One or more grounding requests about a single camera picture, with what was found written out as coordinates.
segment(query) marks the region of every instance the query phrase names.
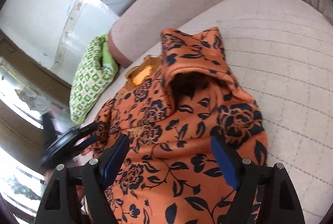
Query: green patterned pillow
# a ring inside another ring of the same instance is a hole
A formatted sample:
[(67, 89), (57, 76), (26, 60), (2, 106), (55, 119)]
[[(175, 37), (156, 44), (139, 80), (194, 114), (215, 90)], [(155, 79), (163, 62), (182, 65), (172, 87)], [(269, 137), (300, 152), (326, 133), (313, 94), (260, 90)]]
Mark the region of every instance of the green patterned pillow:
[(112, 57), (111, 61), (108, 58), (108, 63), (101, 65), (103, 44), (107, 40), (107, 35), (92, 40), (76, 70), (69, 100), (71, 119), (74, 123), (83, 123), (90, 109), (118, 72), (118, 65)]

